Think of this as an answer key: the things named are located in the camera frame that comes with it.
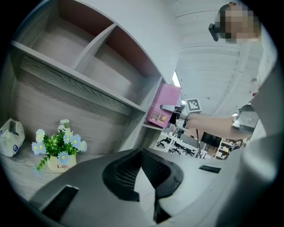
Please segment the office chair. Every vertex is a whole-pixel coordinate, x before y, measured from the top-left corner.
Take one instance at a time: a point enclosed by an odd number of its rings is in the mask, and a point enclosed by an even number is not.
[[[181,152],[178,150],[178,148],[181,148],[181,149],[183,149],[182,152],[185,152],[186,154],[189,154],[191,157],[193,157],[194,153],[190,149],[188,149],[188,148],[186,148],[184,146],[181,146],[177,142],[174,143],[174,146],[176,146],[176,148],[173,149],[173,151],[176,151],[177,153],[179,153],[179,155],[181,155]]]
[[[168,144],[170,143],[170,139],[167,137],[166,139],[163,139],[163,140],[159,141],[159,142],[157,143],[157,146],[162,145],[162,146],[165,148],[164,141],[165,141],[166,143],[168,143]]]

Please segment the white bag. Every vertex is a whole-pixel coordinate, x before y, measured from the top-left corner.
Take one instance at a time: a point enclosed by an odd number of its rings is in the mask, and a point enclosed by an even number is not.
[[[0,129],[0,152],[7,157],[12,157],[17,153],[24,139],[23,125],[10,118]]]

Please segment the black monitor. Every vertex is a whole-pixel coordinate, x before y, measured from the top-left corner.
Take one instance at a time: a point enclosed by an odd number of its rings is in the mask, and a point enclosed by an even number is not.
[[[221,143],[221,139],[220,137],[216,137],[210,133],[203,133],[203,136],[201,138],[202,142],[205,142],[206,144],[209,144],[213,147],[219,147],[220,143]]]

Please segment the pink storage box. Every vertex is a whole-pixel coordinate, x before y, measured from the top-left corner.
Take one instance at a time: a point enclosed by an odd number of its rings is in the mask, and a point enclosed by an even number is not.
[[[171,84],[160,84],[146,120],[165,128],[173,113],[162,110],[160,105],[176,105],[181,88]]]

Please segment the black vent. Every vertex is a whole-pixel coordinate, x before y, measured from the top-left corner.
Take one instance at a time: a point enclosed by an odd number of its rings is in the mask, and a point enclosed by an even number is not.
[[[116,168],[116,177],[121,184],[134,191],[136,177],[141,167],[141,153],[132,156]]]
[[[219,173],[221,168],[216,168],[216,167],[211,167],[211,166],[207,166],[207,165],[202,165],[201,167],[199,167],[202,170],[208,171],[208,172],[214,172],[214,173]]]
[[[78,189],[66,186],[43,210],[47,217],[59,222],[62,215],[70,205],[71,201],[77,194]]]
[[[163,183],[171,173],[168,166],[156,161],[145,152],[142,152],[141,166],[148,180],[155,189]]]

